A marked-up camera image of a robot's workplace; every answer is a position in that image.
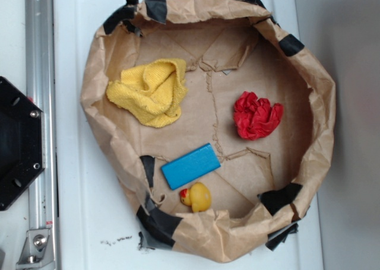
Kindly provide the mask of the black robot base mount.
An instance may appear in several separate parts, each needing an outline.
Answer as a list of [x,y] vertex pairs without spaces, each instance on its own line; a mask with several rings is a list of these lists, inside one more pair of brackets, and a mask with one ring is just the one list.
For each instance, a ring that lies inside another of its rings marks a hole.
[[45,169],[43,112],[1,77],[1,211],[6,211]]

